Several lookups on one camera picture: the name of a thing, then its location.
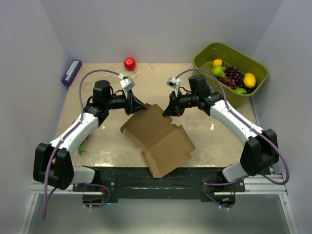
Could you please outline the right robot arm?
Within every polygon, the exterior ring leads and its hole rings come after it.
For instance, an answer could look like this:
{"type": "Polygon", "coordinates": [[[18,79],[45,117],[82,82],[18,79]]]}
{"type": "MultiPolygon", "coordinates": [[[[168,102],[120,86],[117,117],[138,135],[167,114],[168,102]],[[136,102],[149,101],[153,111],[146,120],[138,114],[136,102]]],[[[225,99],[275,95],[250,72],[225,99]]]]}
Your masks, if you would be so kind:
{"type": "Polygon", "coordinates": [[[188,79],[190,91],[180,92],[180,79],[169,78],[167,85],[172,87],[169,105],[163,112],[165,117],[179,117],[186,108],[196,107],[208,116],[222,123],[243,145],[240,160],[223,169],[223,176],[217,179],[220,190],[227,192],[234,186],[234,181],[255,176],[279,161],[274,149],[277,145],[276,133],[254,125],[242,116],[218,92],[211,92],[202,75],[188,79]]]}

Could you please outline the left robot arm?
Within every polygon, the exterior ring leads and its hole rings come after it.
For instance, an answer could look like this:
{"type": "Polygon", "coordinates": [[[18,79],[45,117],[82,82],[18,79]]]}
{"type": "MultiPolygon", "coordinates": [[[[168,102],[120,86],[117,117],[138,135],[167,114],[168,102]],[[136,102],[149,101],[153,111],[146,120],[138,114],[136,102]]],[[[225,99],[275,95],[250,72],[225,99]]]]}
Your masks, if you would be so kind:
{"type": "Polygon", "coordinates": [[[127,115],[146,110],[135,97],[131,78],[120,81],[122,94],[113,93],[106,80],[99,80],[93,87],[83,112],[59,137],[48,144],[40,143],[35,149],[33,179],[46,185],[65,190],[71,184],[84,184],[89,191],[101,186],[101,179],[94,169],[73,166],[71,156],[79,145],[108,117],[110,110],[124,109],[127,115]]]}

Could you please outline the brown cardboard box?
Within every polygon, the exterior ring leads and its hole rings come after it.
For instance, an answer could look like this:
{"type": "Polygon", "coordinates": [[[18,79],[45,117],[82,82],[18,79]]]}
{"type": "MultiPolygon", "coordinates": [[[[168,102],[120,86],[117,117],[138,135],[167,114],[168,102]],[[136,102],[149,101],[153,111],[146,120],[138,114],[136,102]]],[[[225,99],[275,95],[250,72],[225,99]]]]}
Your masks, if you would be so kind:
{"type": "Polygon", "coordinates": [[[132,115],[120,128],[141,153],[154,178],[162,178],[191,160],[195,146],[182,125],[164,117],[157,104],[132,115]]]}

